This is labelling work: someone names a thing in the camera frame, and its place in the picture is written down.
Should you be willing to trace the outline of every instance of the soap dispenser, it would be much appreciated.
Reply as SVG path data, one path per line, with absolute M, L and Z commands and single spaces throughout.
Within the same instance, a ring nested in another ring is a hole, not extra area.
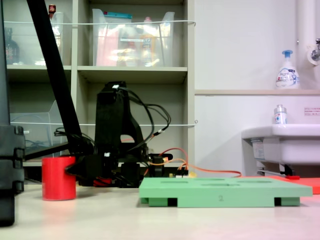
M 284 55 L 284 63 L 280 68 L 280 72 L 275 82 L 276 89 L 299 89 L 300 88 L 300 77 L 297 69 L 291 62 L 291 54 L 293 51 L 285 50 L 282 52 Z

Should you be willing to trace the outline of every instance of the red cup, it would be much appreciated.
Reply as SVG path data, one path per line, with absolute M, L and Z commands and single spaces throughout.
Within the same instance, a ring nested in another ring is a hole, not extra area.
M 68 175 L 65 168 L 76 162 L 74 156 L 42 159 L 42 199 L 61 201 L 76 198 L 76 176 Z

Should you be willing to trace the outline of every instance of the plastic storage box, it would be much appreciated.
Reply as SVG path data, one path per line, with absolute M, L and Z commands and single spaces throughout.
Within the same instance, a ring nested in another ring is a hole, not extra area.
M 71 65 L 72 26 L 63 12 L 53 15 L 51 25 L 63 65 Z M 42 54 L 36 29 L 29 23 L 4 23 L 7 64 L 40 65 L 46 62 Z
M 93 9 L 93 65 L 113 67 L 172 67 L 172 22 L 126 24 L 111 23 L 99 9 Z M 162 21 L 173 21 L 167 12 Z
M 26 154 L 67 142 L 65 136 L 54 135 L 57 128 L 63 127 L 56 101 L 49 112 L 11 113 L 10 121 L 11 125 L 23 127 Z M 61 154 L 57 152 L 48 157 Z

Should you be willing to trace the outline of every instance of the green board hole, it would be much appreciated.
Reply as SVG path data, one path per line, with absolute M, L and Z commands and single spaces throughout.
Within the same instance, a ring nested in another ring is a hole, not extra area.
M 243 183 L 243 184 L 268 184 L 272 183 L 272 181 L 263 181 L 263 180 L 243 180 L 243 181 L 237 181 L 237 183 Z
M 187 184 L 187 181 L 162 181 L 162 184 Z
M 224 178 L 194 178 L 196 181 L 224 181 Z
M 212 186 L 212 187 L 232 187 L 232 186 L 240 186 L 240 184 L 228 184 L 228 183 L 207 183 L 207 184 L 202 184 L 202 186 Z

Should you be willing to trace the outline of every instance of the green board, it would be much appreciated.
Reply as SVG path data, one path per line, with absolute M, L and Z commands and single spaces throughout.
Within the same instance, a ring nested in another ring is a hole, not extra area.
M 142 204 L 150 207 L 239 208 L 299 206 L 312 187 L 267 177 L 146 177 L 139 187 Z

